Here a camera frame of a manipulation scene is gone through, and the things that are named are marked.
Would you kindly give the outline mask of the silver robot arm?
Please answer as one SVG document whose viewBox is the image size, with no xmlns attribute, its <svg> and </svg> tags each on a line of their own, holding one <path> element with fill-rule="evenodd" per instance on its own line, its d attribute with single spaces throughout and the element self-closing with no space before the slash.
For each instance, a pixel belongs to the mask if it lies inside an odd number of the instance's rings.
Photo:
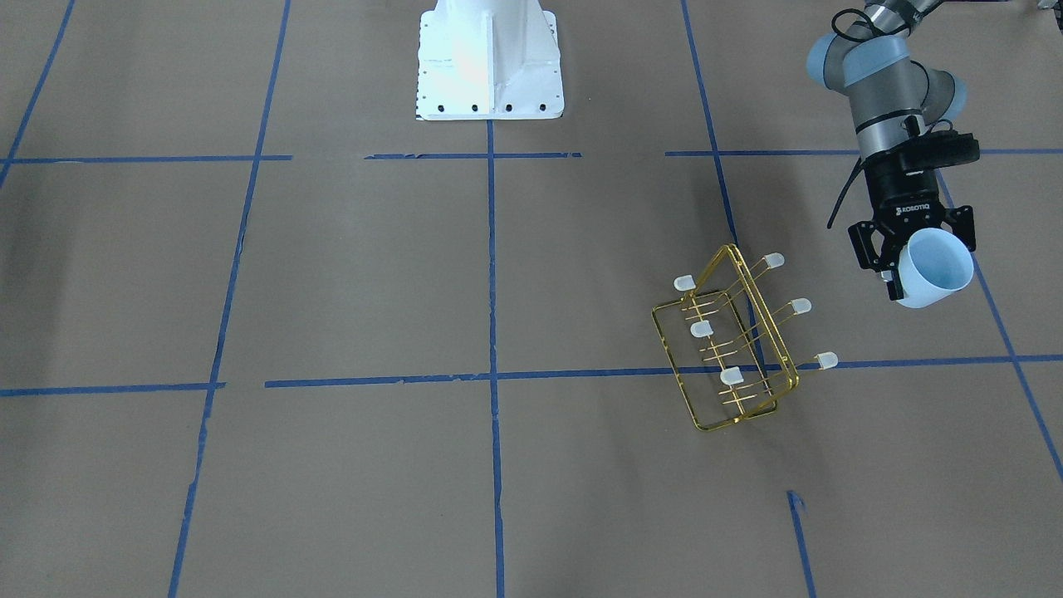
<svg viewBox="0 0 1063 598">
<path fill-rule="evenodd" d="M 858 264 L 881 276 L 889 298 L 923 309 L 967 287 L 977 246 L 968 205 L 947 207 L 938 176 L 980 159 L 971 133 L 954 129 L 967 87 L 914 59 L 908 39 L 937 1 L 866 1 L 839 11 L 807 57 L 807 72 L 848 101 L 870 218 L 847 228 Z"/>
</svg>

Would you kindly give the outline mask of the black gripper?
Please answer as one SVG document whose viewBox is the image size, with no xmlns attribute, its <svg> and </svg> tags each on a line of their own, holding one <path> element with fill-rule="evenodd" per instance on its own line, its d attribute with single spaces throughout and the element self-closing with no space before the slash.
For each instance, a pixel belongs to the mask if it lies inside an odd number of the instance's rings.
<svg viewBox="0 0 1063 598">
<path fill-rule="evenodd" d="M 847 228 L 858 264 L 884 275 L 891 301 L 906 297 L 899 262 L 906 238 L 925 226 L 946 226 L 968 252 L 977 250 L 973 207 L 945 208 L 935 170 L 949 158 L 944 137 L 916 137 L 892 149 L 863 156 L 872 219 Z"/>
</svg>

